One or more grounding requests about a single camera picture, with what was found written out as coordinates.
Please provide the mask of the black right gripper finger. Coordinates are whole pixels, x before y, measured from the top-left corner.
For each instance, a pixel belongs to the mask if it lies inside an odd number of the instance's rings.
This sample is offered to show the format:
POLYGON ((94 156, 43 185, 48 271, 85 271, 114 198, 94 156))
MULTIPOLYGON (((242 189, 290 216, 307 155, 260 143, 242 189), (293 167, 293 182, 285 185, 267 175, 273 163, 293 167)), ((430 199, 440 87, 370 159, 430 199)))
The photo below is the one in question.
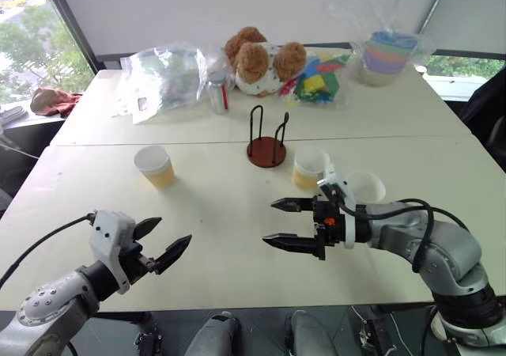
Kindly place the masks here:
POLYGON ((313 211, 313 198, 281 198, 270 204, 272 208, 284 212, 299 213, 302 211, 313 211))
POLYGON ((275 233, 264 236, 262 240, 268 245, 286 252, 310 254, 318 257, 317 241, 310 237, 299 237, 291 233, 275 233))

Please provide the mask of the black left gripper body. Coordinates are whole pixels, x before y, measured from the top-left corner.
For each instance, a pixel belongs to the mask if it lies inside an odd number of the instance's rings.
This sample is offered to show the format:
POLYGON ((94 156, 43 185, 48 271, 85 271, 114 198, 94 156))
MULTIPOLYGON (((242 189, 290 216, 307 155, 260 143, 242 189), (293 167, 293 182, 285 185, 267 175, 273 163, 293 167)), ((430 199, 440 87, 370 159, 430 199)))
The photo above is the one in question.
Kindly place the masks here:
POLYGON ((120 266, 131 285, 148 273, 157 273, 155 259, 144 256, 142 249, 142 245, 134 241, 122 248, 119 253, 120 266))

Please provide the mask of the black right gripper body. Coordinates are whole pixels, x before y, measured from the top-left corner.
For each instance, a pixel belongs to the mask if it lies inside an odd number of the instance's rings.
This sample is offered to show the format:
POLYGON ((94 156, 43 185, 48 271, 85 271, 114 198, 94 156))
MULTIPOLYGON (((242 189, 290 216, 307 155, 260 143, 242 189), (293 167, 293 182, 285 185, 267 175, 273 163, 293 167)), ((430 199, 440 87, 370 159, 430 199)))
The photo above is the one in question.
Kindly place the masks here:
POLYGON ((332 197, 330 200, 324 200, 321 195, 313 196, 312 219, 316 241, 313 255, 320 260, 326 259, 326 247, 333 247, 345 240, 346 218, 340 212, 340 203, 344 203, 342 198, 332 197))

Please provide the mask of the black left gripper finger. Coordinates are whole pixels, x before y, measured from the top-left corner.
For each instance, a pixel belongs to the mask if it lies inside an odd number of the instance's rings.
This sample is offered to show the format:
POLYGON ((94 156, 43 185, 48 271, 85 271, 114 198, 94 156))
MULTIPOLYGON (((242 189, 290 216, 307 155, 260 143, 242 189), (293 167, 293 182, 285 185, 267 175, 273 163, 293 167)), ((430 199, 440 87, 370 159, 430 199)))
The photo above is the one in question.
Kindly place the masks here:
POLYGON ((170 268, 186 251, 191 242, 192 236, 187 235, 175 240, 164 251, 164 253, 155 260, 154 272, 157 275, 163 274, 170 268))
POLYGON ((143 237, 150 234, 161 222, 161 220, 162 218, 155 217, 155 218, 147 218, 137 223, 134 226, 133 239, 140 240, 143 237))

